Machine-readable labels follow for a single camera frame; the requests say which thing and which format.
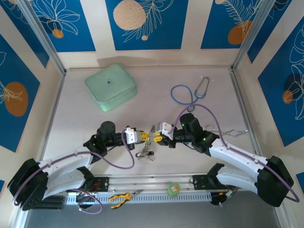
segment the yellow pliers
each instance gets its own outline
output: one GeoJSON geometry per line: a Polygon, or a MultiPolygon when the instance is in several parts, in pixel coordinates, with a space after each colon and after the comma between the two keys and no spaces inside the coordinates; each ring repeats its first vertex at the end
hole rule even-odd
{"type": "Polygon", "coordinates": [[[142,191],[143,190],[138,190],[138,191],[134,191],[134,192],[131,192],[131,193],[127,192],[126,194],[123,194],[123,195],[114,195],[114,196],[110,197],[109,201],[112,201],[113,199],[118,198],[118,197],[125,197],[125,199],[120,204],[118,204],[116,206],[112,206],[111,209],[119,208],[126,201],[130,201],[133,196],[136,196],[137,194],[141,193],[142,191]]]}

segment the white table surface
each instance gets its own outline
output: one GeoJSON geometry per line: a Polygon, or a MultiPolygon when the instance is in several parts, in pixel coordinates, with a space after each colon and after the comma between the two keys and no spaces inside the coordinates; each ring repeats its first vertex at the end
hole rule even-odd
{"type": "MultiPolygon", "coordinates": [[[[96,133],[104,121],[114,122],[116,132],[121,132],[127,125],[136,127],[137,130],[149,131],[152,124],[161,121],[174,123],[184,106],[171,99],[171,88],[177,84],[185,84],[194,91],[201,81],[200,76],[208,76],[213,79],[213,82],[209,84],[206,97],[199,100],[198,104],[204,104],[214,112],[223,131],[245,129],[227,69],[141,67],[127,70],[137,82],[138,94],[109,112],[99,109],[85,85],[85,79],[99,70],[68,71],[44,159],[75,151],[87,151],[82,144],[96,133]]],[[[174,94],[182,102],[190,101],[189,92],[185,88],[177,88],[174,94]]],[[[204,109],[196,107],[192,113],[198,118],[201,126],[215,125],[212,117],[204,109]]],[[[254,151],[249,134],[237,138],[225,136],[225,139],[244,150],[254,151]]],[[[136,145],[135,150],[132,151],[133,155],[142,147],[142,144],[136,145]]],[[[176,149],[169,149],[152,143],[151,150],[155,153],[154,161],[148,159],[138,161],[135,158],[135,166],[131,170],[120,170],[109,166],[104,161],[94,163],[90,166],[90,170],[95,175],[197,173],[208,172],[217,162],[224,163],[190,150],[182,144],[177,144],[176,149]]],[[[106,159],[120,166],[131,165],[130,155],[124,147],[110,151],[106,159]]]]}

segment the mint green box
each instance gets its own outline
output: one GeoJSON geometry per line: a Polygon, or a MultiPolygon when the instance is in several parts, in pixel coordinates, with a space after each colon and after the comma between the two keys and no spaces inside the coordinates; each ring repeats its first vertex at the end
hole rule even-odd
{"type": "Polygon", "coordinates": [[[105,112],[137,94],[135,80],[120,64],[113,64],[88,77],[85,84],[97,105],[105,112]]]}

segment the blue cable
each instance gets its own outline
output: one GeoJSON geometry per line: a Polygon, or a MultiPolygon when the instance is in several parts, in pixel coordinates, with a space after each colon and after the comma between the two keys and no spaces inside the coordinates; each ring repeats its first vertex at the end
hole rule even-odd
{"type": "Polygon", "coordinates": [[[193,100],[193,93],[192,93],[191,89],[190,89],[188,86],[186,86],[186,85],[176,85],[176,86],[174,86],[174,87],[171,89],[171,97],[172,97],[173,101],[175,101],[176,103],[178,103],[178,104],[180,104],[180,105],[192,105],[192,104],[196,103],[199,99],[203,99],[203,98],[206,96],[207,89],[208,89],[208,85],[209,85],[209,78],[208,78],[208,77],[204,77],[203,80],[201,81],[201,83],[199,84],[198,88],[194,91],[194,96],[195,96],[195,98],[196,98],[195,100],[193,100]],[[203,81],[204,81],[205,79],[208,80],[208,83],[207,83],[207,86],[206,86],[206,90],[205,90],[205,92],[204,92],[204,94],[203,94],[202,96],[199,96],[199,95],[198,95],[198,89],[200,88],[201,84],[203,83],[203,81]],[[183,103],[183,102],[180,102],[180,101],[178,101],[178,100],[173,96],[173,90],[174,90],[175,88],[177,88],[177,87],[184,87],[184,88],[188,89],[188,91],[190,92],[190,96],[191,96],[191,102],[190,102],[190,103],[183,103]]]}

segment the box lid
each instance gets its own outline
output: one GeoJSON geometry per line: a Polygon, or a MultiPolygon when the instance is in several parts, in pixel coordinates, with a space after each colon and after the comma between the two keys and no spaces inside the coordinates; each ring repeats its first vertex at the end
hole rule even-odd
{"type": "Polygon", "coordinates": [[[107,102],[136,86],[135,80],[120,64],[113,64],[88,77],[85,83],[98,102],[107,102]]]}

